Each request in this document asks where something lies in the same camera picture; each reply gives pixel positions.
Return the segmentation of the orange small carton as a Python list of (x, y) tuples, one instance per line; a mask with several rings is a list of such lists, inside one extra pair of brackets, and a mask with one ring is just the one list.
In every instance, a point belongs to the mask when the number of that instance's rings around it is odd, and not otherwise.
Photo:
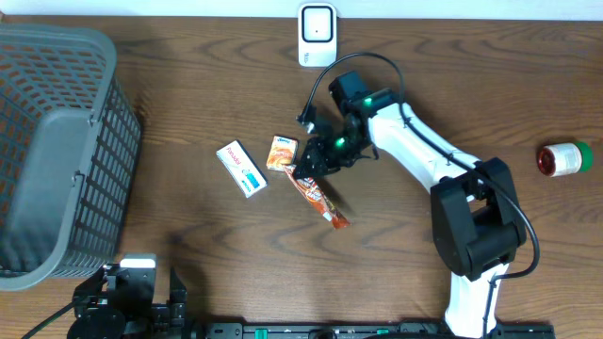
[(284, 171), (284, 167), (295, 160), (298, 145), (299, 141), (294, 138), (275, 136), (269, 150), (267, 169)]

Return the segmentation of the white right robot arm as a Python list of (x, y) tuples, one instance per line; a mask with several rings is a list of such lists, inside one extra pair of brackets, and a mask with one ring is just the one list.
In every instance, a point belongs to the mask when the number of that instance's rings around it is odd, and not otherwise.
[(344, 125), (334, 131), (314, 105), (305, 106), (297, 121), (311, 137), (294, 178), (349, 168), (366, 148), (390, 154), (430, 195), (433, 243), (451, 272), (448, 329), (458, 337), (490, 337), (499, 286), (512, 276), (508, 267), (517, 249), (534, 235), (509, 167), (453, 147), (401, 94), (372, 91), (356, 72), (336, 77), (329, 91)]

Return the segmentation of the red chocolate bar wrapper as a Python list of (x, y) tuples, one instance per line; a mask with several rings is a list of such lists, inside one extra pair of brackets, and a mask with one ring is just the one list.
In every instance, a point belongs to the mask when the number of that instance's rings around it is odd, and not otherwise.
[(333, 205), (313, 178), (295, 179), (293, 177), (295, 168), (295, 165), (284, 166), (285, 174), (301, 195), (323, 218), (331, 222), (335, 229), (343, 229), (350, 226), (350, 221)]

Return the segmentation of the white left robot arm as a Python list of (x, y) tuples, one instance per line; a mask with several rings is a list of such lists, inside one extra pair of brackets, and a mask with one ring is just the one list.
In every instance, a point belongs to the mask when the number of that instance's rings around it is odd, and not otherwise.
[(154, 303), (156, 269), (119, 264), (99, 268), (73, 292), (76, 320), (69, 338), (194, 338), (186, 319), (187, 289), (171, 272), (170, 298)]

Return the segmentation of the white blue medicine box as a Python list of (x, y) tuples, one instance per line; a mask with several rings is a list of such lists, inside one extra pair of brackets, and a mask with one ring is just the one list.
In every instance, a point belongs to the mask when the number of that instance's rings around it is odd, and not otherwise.
[(216, 155), (246, 198), (268, 186), (265, 176), (238, 140), (217, 150)]

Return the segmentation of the white jar green lid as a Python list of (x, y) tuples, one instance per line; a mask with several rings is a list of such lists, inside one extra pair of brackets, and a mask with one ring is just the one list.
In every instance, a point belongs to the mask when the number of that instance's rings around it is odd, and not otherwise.
[(584, 142), (546, 145), (537, 155), (538, 168), (548, 177), (586, 172), (593, 163), (593, 150)]

